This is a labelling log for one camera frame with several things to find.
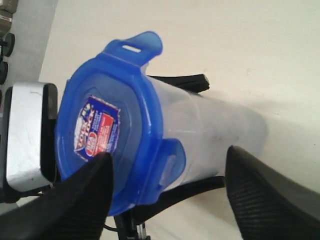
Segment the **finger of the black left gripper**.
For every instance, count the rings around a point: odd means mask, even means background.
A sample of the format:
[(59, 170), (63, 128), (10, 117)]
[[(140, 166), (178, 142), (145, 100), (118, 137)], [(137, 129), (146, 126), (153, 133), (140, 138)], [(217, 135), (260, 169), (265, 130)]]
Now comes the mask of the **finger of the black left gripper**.
[(210, 83), (204, 74), (185, 76), (147, 75), (147, 77), (195, 94), (199, 94), (210, 89)]

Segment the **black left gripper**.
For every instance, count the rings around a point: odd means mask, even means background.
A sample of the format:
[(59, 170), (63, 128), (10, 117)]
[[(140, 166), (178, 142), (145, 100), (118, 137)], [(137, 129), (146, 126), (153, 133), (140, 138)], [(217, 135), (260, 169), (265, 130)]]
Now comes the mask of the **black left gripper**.
[(147, 220), (193, 196), (224, 187), (225, 178), (223, 176), (208, 177), (178, 186), (163, 192), (153, 204), (138, 205), (113, 216), (115, 227), (105, 224), (104, 229), (117, 233), (119, 240), (150, 240), (146, 230)]

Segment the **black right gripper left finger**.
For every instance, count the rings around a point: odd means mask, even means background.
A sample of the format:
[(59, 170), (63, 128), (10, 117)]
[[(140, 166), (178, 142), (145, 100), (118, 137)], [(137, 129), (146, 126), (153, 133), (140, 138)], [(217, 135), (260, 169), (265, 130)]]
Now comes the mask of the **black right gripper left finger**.
[(112, 157), (99, 153), (44, 195), (0, 217), (2, 240), (98, 240), (114, 188)]

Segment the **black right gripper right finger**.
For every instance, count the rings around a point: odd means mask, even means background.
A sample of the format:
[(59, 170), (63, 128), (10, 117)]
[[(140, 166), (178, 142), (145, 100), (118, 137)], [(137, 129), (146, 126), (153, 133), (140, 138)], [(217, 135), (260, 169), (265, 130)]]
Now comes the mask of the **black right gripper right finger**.
[(318, 240), (320, 194), (238, 146), (226, 155), (225, 186), (244, 240)]

